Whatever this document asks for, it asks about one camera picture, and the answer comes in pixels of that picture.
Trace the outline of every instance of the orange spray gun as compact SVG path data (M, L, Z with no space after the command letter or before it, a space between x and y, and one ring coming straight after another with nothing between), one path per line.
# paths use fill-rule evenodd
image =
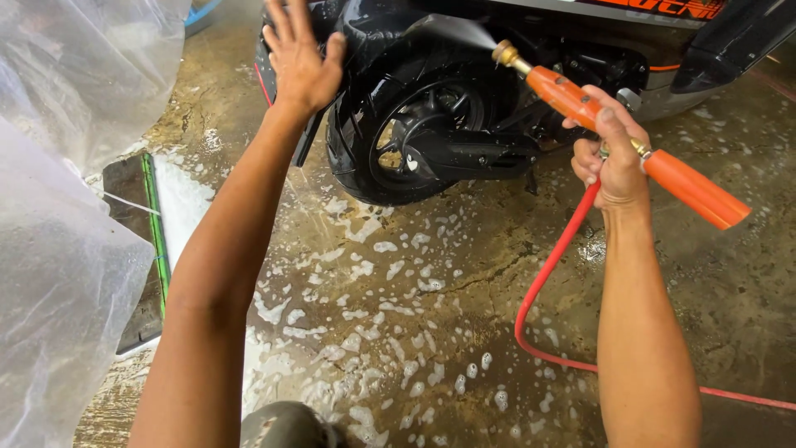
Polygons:
M561 115L596 131L595 119L602 107L578 85L550 69L530 65L507 40L497 45L492 59L522 73L534 92ZM651 178L720 230L734 226L751 212L748 206L668 152L653 151L637 139L631 142Z

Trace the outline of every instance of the green strip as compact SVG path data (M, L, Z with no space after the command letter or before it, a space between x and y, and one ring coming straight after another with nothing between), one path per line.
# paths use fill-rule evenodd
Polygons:
M150 208L160 211L160 201L158 200L158 188L154 180L154 163L152 155L145 153L141 158L144 171L144 185L146 186L146 196L149 198ZM171 269L169 268L169 256L166 253L166 237L163 232L163 221L161 217L150 213L150 228L154 240L154 249L157 254L155 261L158 263L158 275L163 291L160 299L161 318L166 318L166 296L169 293L169 281L171 280Z

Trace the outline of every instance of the motorcycle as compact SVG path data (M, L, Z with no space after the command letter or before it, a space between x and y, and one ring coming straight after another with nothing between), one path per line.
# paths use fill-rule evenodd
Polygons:
M533 65L616 96L637 121L683 112L749 70L796 30L796 0L325 0L313 31L348 40L335 100L308 123L301 167L328 112L326 152L354 198L379 206L436 195L460 180L525 176L582 128L562 127L490 50L423 31L432 14L483 25ZM263 24L273 25L263 12ZM275 74L262 36L255 66L271 104Z

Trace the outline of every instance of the wet concrete floor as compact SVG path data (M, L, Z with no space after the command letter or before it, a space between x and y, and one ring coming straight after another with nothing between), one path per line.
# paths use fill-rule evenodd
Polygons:
M256 28L254 9L190 38L173 100L145 135L147 150L170 153L216 190L267 107L252 69ZM700 384L791 402L794 110L745 76L696 111L646 125L654 145L754 208L719 232L652 186L657 253ZM512 335L521 298L583 193L568 155L537 164L537 197L521 180L462 182L385 209L334 181L324 135L287 176L248 316L244 413L300 399L347 430L352 446L605 446L596 376L534 359ZM595 361L604 251L592 212L529 316L536 346ZM76 446L125 443L152 354L113 366ZM709 396L703 404L703 446L792 443L793 412Z

